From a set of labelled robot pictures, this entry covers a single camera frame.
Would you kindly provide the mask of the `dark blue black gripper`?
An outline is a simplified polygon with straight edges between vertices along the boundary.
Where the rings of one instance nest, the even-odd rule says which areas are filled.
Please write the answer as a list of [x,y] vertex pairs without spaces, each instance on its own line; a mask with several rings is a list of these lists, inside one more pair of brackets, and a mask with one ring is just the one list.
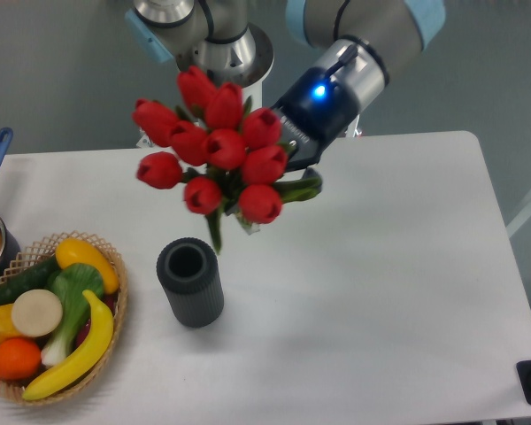
[[304,170],[301,189],[316,197],[323,187],[320,173],[313,167],[323,151],[358,115],[358,100],[343,83],[326,77],[321,68],[308,69],[272,106],[280,118],[282,139],[294,142],[288,171]]

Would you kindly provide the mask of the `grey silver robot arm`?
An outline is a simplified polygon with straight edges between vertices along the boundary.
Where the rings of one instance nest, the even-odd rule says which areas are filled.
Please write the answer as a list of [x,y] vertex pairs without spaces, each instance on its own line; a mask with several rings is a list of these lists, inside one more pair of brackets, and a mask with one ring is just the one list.
[[[197,66],[212,82],[242,87],[255,106],[273,66],[267,34],[248,20],[244,1],[136,1],[125,19],[136,41],[157,62]],[[337,138],[358,135],[358,120],[440,31],[440,1],[290,1],[286,22],[322,56],[273,105],[291,147],[294,182],[278,183],[287,200],[318,194],[315,165]]]

